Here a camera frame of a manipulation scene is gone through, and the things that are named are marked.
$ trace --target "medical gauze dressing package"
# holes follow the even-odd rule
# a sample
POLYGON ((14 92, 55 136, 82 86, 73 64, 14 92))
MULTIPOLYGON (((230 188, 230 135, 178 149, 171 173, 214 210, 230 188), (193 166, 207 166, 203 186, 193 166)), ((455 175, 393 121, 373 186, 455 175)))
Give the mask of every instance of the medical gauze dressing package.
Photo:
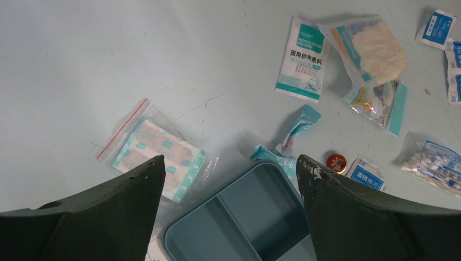
POLYGON ((461 42, 448 38, 445 54, 448 61, 448 104, 461 105, 461 42))
POLYGON ((416 35, 416 40, 445 50, 445 41, 450 35, 453 24, 456 21, 456 16, 450 15, 442 10, 435 11, 431 19, 422 27, 416 35))
POLYGON ((329 50, 316 24, 294 17, 276 91, 319 102, 329 50))

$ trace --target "bandage sheet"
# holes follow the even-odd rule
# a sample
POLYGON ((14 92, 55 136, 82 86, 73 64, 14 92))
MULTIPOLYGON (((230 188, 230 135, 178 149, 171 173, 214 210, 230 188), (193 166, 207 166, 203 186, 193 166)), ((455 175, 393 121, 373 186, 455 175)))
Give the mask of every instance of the bandage sheet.
POLYGON ((113 163, 125 173, 158 155, 165 156, 162 195, 179 203, 205 161, 205 152, 143 120, 130 134, 113 163))

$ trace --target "small blue packet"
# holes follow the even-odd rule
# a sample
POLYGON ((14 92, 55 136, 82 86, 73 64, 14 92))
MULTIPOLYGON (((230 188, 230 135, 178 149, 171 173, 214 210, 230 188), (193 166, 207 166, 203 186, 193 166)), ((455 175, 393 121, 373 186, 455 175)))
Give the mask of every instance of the small blue packet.
POLYGON ((263 145, 258 145, 254 149, 251 159, 269 159, 279 164, 285 171, 288 178, 292 181, 296 177, 296 159, 291 157, 284 157, 270 152, 263 145))
POLYGON ((448 104, 461 105, 461 42, 448 38, 445 54, 448 61, 448 104))
POLYGON ((314 108, 309 105, 304 105, 296 121, 291 128, 290 133, 285 137, 285 139, 276 146, 276 150, 280 153, 280 155, 289 157, 293 152, 294 146, 294 137, 299 135, 300 133, 304 132, 308 128, 312 127, 321 117, 320 113, 318 113, 314 108))
POLYGON ((431 19, 422 27, 416 35, 416 40, 445 50, 445 42, 450 35, 456 16, 448 14, 442 10, 435 11, 431 19))
POLYGON ((374 88, 354 88, 342 100, 356 112, 398 136, 407 92, 407 86, 399 80, 392 80, 374 88))

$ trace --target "blue label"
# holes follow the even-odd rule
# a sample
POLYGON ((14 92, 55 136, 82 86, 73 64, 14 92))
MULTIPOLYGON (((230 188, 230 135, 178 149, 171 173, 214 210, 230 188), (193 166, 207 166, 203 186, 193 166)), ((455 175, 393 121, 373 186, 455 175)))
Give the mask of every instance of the blue label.
POLYGON ((453 53, 456 67, 461 68, 461 42, 453 42, 453 53))
POLYGON ((435 12, 427 23, 422 38, 444 45, 452 23, 451 17, 435 12))
POLYGON ((458 90, 458 102, 461 102, 461 75, 456 75, 456 89, 458 90))
POLYGON ((351 179, 361 184, 377 189, 377 190, 380 190, 384 184, 384 182, 380 178, 369 173, 368 171, 366 171, 364 168, 360 166, 356 167, 356 169, 354 170, 354 173, 351 176, 351 179))

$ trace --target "cotton ball package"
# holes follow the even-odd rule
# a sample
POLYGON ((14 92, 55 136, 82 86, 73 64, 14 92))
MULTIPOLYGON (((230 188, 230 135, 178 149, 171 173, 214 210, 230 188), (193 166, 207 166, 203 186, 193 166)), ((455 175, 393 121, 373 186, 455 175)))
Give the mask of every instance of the cotton ball package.
POLYGON ((398 79, 407 58, 389 26, 379 17, 320 26, 341 54, 356 87, 376 87, 398 79))
POLYGON ((402 170, 461 196, 461 157, 455 151, 410 132, 397 162, 402 170))

